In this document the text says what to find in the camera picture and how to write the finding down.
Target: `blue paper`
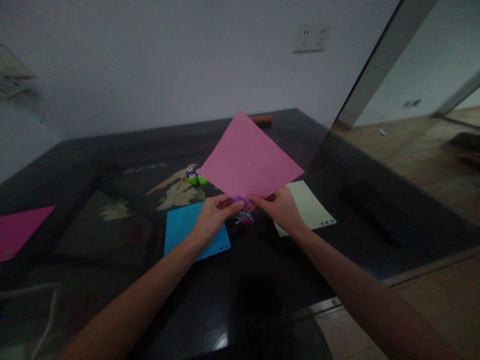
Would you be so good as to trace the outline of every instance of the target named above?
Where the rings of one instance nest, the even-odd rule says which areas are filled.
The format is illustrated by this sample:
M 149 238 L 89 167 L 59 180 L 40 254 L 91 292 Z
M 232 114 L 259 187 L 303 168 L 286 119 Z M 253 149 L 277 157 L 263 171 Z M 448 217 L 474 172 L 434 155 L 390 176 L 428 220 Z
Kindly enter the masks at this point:
M 163 256 L 171 252 L 194 229 L 204 202 L 205 201 L 184 206 L 169 211 L 166 214 L 165 247 L 163 250 Z M 205 249 L 195 261 L 208 258 L 209 256 L 224 252 L 228 249 L 230 249 L 230 239 L 227 234 L 227 228 L 225 224 L 223 224 L 211 245 Z

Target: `magenta paper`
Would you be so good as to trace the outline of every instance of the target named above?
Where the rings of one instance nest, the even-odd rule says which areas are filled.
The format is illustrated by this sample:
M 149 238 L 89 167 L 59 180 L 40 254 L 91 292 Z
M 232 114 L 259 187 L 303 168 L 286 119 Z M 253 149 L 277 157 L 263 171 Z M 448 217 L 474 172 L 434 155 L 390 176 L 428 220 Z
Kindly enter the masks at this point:
M 12 259 L 55 206 L 0 217 L 0 262 Z
M 200 173 L 225 194 L 247 200 L 247 195 L 267 198 L 304 173 L 243 111 L 239 111 Z

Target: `green figurine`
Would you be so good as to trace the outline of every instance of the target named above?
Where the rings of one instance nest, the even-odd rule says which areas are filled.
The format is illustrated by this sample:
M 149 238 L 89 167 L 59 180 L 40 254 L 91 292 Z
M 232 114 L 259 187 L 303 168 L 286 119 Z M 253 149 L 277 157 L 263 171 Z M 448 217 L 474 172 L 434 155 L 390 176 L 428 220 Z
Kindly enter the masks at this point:
M 192 185 L 197 185 L 197 183 L 198 183 L 197 175 L 195 175 L 194 173 L 190 174 L 190 175 L 188 176 L 187 182 L 188 182 L 189 184 L 192 184 Z
M 209 183 L 209 181 L 200 174 L 197 175 L 197 178 L 200 185 L 207 185 Z

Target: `hand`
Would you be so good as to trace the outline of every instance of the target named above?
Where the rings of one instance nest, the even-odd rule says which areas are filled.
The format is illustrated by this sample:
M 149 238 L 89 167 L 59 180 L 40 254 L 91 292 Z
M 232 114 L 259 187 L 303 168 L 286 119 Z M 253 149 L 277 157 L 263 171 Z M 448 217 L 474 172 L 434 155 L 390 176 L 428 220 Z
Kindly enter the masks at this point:
M 190 233 L 192 237 L 205 242 L 205 247 L 208 247 L 225 220 L 245 206 L 243 201 L 238 201 L 233 204 L 232 201 L 233 200 L 226 194 L 207 197 L 201 208 L 200 215 L 196 220 L 196 224 Z
M 288 187 L 285 186 L 273 194 L 272 197 L 273 201 L 264 200 L 255 195 L 250 195 L 248 199 L 259 208 L 265 210 L 273 221 L 289 235 L 306 227 L 292 192 Z

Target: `white cord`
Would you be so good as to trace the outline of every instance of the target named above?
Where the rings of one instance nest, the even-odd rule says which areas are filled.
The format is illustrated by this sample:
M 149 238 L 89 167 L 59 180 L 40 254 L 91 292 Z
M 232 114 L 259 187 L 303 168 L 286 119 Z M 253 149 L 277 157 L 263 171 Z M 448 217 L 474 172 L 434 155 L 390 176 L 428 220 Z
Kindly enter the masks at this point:
M 34 292 L 46 290 L 46 289 L 53 289 L 53 295 L 51 297 L 51 303 L 50 303 L 50 313 L 48 314 L 48 323 L 46 325 L 45 330 L 43 331 L 43 335 L 38 341 L 38 344 L 35 350 L 33 351 L 33 354 L 30 360 L 35 360 L 37 358 L 45 339 L 47 338 L 50 330 L 54 326 L 55 316 L 57 314 L 57 305 L 59 302 L 60 284 L 58 282 L 49 282 L 46 284 L 27 287 L 20 290 L 0 292 L 0 300 L 5 300 L 5 299 L 11 299 L 17 296 L 30 294 L 30 293 L 34 293 Z

